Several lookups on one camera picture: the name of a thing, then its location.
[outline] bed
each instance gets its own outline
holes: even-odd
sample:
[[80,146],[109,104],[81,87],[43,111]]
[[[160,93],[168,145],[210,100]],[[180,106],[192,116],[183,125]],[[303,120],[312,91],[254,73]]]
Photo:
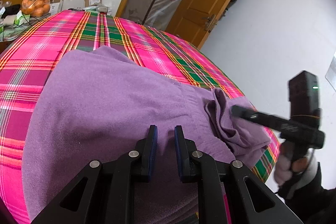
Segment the bed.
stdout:
[[[70,10],[38,22],[0,54],[0,197],[19,224],[30,223],[21,161],[30,117],[43,86],[66,52],[92,51],[103,45],[181,83],[205,89],[219,87],[230,98],[243,96],[194,46],[166,32],[104,14]],[[252,168],[263,182],[279,153],[276,136],[270,129],[264,130],[272,142]],[[183,223],[196,218],[191,216]]]

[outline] purple towel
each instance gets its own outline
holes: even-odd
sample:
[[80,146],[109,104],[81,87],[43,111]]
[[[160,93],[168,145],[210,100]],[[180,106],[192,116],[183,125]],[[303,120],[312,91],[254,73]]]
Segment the purple towel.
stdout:
[[175,223],[191,215],[197,186],[179,181],[176,125],[199,150],[224,162],[236,155],[253,166],[270,142],[261,127],[231,120],[229,107],[250,105],[245,97],[230,100],[219,89],[214,95],[139,67],[109,47],[65,54],[27,133],[22,181],[30,219],[90,160],[107,162],[133,150],[151,124],[158,128],[156,163],[152,181],[136,185],[135,222]]

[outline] blue gripper pad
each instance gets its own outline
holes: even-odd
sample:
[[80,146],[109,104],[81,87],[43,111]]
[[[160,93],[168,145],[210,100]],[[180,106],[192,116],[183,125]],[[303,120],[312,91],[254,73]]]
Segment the blue gripper pad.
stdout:
[[141,159],[141,175],[147,177],[147,182],[152,178],[155,164],[156,148],[158,146],[158,128],[155,125],[149,127],[145,147]]
[[182,182],[187,182],[190,179],[190,163],[189,152],[185,143],[182,126],[175,127],[174,139],[178,175]]

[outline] hand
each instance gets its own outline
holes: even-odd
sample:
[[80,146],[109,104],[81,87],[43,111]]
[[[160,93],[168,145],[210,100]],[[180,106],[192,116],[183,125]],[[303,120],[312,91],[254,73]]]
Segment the hand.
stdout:
[[303,172],[307,169],[309,164],[309,159],[311,157],[311,152],[295,162],[292,166],[290,158],[288,155],[293,154],[293,144],[289,142],[284,142],[280,146],[280,156],[275,165],[274,180],[279,186],[282,186],[287,180],[290,180],[293,172]]

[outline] person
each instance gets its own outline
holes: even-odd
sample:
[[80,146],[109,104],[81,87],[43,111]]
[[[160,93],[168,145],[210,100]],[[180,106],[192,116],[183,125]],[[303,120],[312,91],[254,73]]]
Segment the person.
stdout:
[[288,154],[292,147],[288,141],[281,144],[274,172],[279,187],[291,179],[293,172],[303,172],[292,196],[282,196],[285,204],[305,224],[336,223],[336,188],[326,190],[321,186],[320,163],[312,151],[291,165]]

